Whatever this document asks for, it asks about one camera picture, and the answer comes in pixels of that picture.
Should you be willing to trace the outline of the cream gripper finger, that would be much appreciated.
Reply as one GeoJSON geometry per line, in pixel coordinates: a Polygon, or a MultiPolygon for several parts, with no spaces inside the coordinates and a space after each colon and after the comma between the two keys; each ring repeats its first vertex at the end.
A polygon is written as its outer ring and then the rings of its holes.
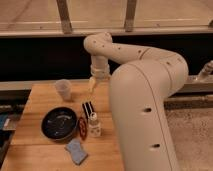
{"type": "Polygon", "coordinates": [[[89,78],[89,92],[92,93],[97,86],[98,81],[95,77],[90,77],[89,78]]]}

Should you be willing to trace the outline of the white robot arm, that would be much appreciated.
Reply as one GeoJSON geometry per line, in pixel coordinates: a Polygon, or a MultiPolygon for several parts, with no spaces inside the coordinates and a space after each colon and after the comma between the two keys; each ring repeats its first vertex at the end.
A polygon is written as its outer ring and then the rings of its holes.
{"type": "Polygon", "coordinates": [[[118,44],[108,33],[89,35],[91,74],[109,82],[112,113],[125,171],[180,171],[164,101],[186,83],[188,65],[178,53],[118,44]]]}

